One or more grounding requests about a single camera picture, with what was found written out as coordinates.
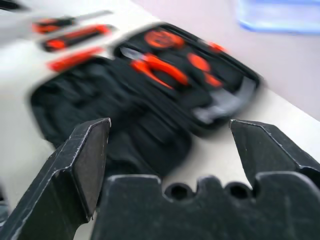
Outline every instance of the black pouch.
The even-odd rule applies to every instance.
[[[179,49],[150,48],[146,34],[159,28],[183,38],[185,45]],[[168,74],[153,71],[175,90],[159,87],[157,82],[132,68],[131,60],[121,54],[122,47],[152,53],[170,63],[187,75],[189,85],[182,87]],[[190,52],[210,64],[214,69],[212,74],[223,81],[225,92],[237,93],[247,78],[254,88],[251,94],[240,103],[233,102],[233,107],[226,107],[228,112],[218,111],[211,121],[197,117],[197,111],[217,108],[213,105],[217,101],[211,90],[199,81],[197,73],[190,71],[190,63],[186,61]],[[259,77],[252,70],[223,51],[212,51],[198,37],[170,24],[146,29],[119,43],[114,56],[114,60],[94,57],[72,67],[48,80],[31,96],[31,107],[43,135],[56,148],[78,124],[111,118],[107,176],[166,176],[188,155],[191,133],[198,136],[212,133],[248,103],[259,85]]]

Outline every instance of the orange pliers handle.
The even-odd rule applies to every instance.
[[[156,56],[152,54],[145,54],[144,59],[139,60],[133,60],[131,62],[131,66],[138,72],[144,73],[149,78],[153,79],[154,81],[158,82],[159,84],[169,88],[173,89],[172,86],[166,84],[165,82],[161,81],[159,78],[157,78],[151,70],[155,71],[162,71],[173,77],[176,81],[181,83],[182,85],[188,85],[188,77],[181,72],[178,68],[170,65],[169,63],[166,63]]]

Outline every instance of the white surface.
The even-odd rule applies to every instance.
[[[236,20],[236,0],[132,1],[165,22],[224,46],[261,74],[272,91],[320,121],[320,36],[245,30]]]
[[[78,0],[77,8],[70,8],[68,14],[80,15],[86,11],[93,12],[97,9],[108,8],[115,12],[113,16],[104,16],[99,20],[95,19],[84,23],[96,21],[97,23],[113,24],[119,28],[119,31],[111,37],[90,42],[92,46],[98,43],[114,43],[128,31],[159,21],[128,0],[96,0],[95,4],[88,2]],[[11,208],[17,205],[53,151],[52,146],[42,139],[34,122],[29,97],[37,86],[54,75],[46,69],[44,63],[63,54],[46,53],[40,50],[33,41],[27,40],[12,43],[1,50],[0,183],[4,185]],[[236,57],[240,61],[248,59],[245,52]],[[274,124],[303,150],[314,158],[320,159],[320,148],[318,147],[320,122],[270,90],[262,89],[250,108],[238,118]],[[194,143],[188,161],[165,180],[165,186],[171,182],[181,181],[194,188],[196,179],[203,175],[215,175],[224,185],[230,181],[241,181],[248,184],[232,134],[227,126],[221,128],[209,139],[195,138]],[[89,239],[91,227],[92,222],[81,226],[74,239]]]

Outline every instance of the white table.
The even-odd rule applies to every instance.
[[[108,23],[118,28],[110,37],[92,41],[73,51],[99,44],[114,44],[128,32],[139,30],[146,25],[160,22],[141,7],[129,0],[77,0],[71,8],[70,2],[56,0],[54,8],[61,6],[62,14],[80,15],[101,9],[111,9],[114,15],[102,16],[83,22]],[[34,41],[20,40],[1,49],[0,55],[0,183],[5,189],[9,205],[13,209],[22,197],[42,165],[54,148],[42,138],[42,134],[31,113],[30,94],[39,85],[52,78],[54,73],[45,63],[66,54],[52,54],[39,49]],[[320,122],[293,106],[272,91],[262,88],[252,105],[237,116],[239,119],[260,121],[278,126],[303,150],[320,160],[318,135]],[[240,158],[228,126],[222,127],[208,139],[195,138],[194,147],[187,161],[174,171],[164,186],[172,182],[185,182],[192,188],[200,176],[217,176],[223,185],[230,181],[248,181],[241,166]],[[83,225],[74,239],[87,240],[92,222]]]

